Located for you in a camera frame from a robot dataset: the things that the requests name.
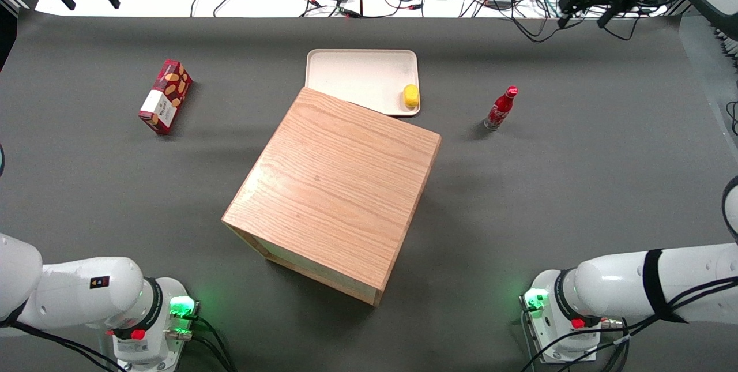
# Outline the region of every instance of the cracker box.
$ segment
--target cracker box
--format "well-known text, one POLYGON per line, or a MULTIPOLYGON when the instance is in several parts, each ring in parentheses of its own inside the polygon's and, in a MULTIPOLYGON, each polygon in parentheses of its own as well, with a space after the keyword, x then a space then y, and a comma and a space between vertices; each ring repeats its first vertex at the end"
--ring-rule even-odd
POLYGON ((192 84, 181 62, 167 59, 139 111, 139 118, 157 134, 168 134, 192 84))

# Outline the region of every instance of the red bottle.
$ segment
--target red bottle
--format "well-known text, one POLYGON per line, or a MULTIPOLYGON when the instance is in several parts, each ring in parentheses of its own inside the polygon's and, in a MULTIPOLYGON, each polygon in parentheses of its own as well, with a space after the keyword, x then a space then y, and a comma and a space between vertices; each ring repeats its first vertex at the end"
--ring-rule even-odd
POLYGON ((507 117, 510 110, 512 110, 512 99, 517 95, 517 87, 509 87, 505 95, 498 98, 495 101, 495 105, 492 106, 490 114, 484 120, 484 127, 487 130, 497 131, 500 125, 503 124, 503 120, 507 117))

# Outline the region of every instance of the green led light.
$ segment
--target green led light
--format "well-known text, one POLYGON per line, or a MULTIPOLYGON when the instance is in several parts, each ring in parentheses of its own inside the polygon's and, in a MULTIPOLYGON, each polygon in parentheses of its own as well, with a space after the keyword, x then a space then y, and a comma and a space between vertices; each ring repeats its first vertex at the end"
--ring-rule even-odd
POLYGON ((523 299, 530 310, 537 311, 543 309, 548 301, 548 291, 542 288, 531 288, 525 293, 523 299))
POLYGON ((191 316, 195 313, 195 301, 189 296, 177 296, 169 300, 169 313, 175 316, 191 316))

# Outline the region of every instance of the plastic tray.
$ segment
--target plastic tray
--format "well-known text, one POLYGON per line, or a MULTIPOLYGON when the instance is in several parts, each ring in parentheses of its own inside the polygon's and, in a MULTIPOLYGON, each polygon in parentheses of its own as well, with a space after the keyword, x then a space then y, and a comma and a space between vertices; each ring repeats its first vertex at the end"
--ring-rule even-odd
POLYGON ((308 54, 305 86, 382 114, 411 117, 420 111, 420 105, 408 108, 403 101, 409 84, 420 89, 413 51, 315 49, 308 54))

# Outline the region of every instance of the wood grain surface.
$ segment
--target wood grain surface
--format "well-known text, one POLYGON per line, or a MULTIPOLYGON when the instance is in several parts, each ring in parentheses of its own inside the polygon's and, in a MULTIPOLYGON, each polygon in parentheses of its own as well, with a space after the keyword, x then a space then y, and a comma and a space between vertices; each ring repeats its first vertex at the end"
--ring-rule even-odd
POLYGON ((222 220, 383 291, 439 147, 436 133, 303 88, 222 220))

